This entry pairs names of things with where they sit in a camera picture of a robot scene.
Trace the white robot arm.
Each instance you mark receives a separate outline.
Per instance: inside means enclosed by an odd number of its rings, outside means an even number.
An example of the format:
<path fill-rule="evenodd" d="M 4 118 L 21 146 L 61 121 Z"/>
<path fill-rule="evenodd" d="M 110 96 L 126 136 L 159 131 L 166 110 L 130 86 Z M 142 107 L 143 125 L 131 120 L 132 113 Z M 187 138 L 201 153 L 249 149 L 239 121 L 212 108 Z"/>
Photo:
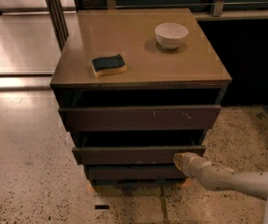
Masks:
<path fill-rule="evenodd" d="M 268 172 L 235 172 L 190 152 L 175 154 L 173 162 L 180 172 L 196 179 L 205 189 L 237 191 L 265 200 L 263 224 L 268 224 Z"/>

